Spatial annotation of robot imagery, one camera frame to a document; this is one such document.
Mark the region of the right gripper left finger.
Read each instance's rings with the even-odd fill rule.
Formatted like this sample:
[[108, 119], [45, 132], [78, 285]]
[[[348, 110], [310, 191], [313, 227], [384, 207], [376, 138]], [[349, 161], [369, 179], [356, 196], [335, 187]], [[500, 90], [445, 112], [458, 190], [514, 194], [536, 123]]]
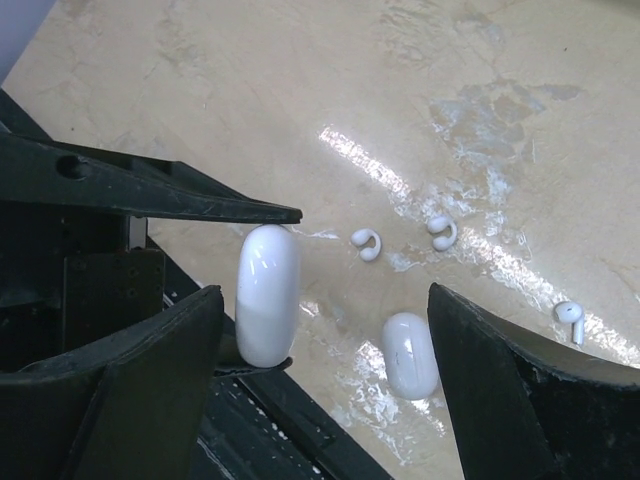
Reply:
[[217, 286], [1, 377], [4, 479], [184, 479], [222, 335]]

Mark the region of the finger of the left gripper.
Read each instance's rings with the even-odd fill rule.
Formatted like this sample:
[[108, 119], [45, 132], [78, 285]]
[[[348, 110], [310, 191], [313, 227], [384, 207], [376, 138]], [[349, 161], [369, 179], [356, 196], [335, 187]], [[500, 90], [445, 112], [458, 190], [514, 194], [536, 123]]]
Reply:
[[287, 357], [284, 361], [280, 362], [273, 367], [257, 367], [250, 365], [243, 360], [236, 363], [222, 363], [216, 365], [214, 369], [215, 376], [251, 376], [269, 373], [272, 371], [284, 371], [293, 364], [293, 359]]
[[1, 199], [118, 215], [298, 224], [302, 211], [252, 199], [179, 161], [1, 135]]

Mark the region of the white earbud charging case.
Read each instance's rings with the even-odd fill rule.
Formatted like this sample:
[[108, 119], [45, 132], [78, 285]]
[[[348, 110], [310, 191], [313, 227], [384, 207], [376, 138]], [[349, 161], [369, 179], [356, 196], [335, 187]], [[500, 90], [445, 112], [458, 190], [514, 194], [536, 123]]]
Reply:
[[258, 368], [281, 364], [293, 345], [300, 297], [300, 251], [280, 225], [262, 225], [245, 238], [235, 300], [241, 357]]

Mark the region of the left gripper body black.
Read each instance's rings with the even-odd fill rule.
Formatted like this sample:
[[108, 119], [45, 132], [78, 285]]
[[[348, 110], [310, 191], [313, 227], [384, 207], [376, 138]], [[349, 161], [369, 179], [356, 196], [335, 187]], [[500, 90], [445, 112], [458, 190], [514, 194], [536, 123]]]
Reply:
[[144, 217], [1, 206], [1, 369], [97, 341], [163, 309], [165, 256]]

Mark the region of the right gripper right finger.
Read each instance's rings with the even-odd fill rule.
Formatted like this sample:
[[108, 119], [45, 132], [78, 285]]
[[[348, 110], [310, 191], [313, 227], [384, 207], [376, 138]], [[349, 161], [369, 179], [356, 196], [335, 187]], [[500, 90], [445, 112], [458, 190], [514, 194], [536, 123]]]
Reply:
[[427, 315], [465, 478], [638, 478], [638, 369], [561, 345], [437, 283]]

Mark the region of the white stem earbud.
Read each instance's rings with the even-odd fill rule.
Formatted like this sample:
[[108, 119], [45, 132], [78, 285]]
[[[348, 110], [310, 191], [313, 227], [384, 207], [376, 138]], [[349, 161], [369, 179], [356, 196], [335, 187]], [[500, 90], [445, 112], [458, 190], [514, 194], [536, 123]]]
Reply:
[[559, 323], [572, 326], [572, 342], [576, 345], [584, 343], [585, 312], [583, 307], [573, 301], [562, 301], [555, 305], [554, 316]]

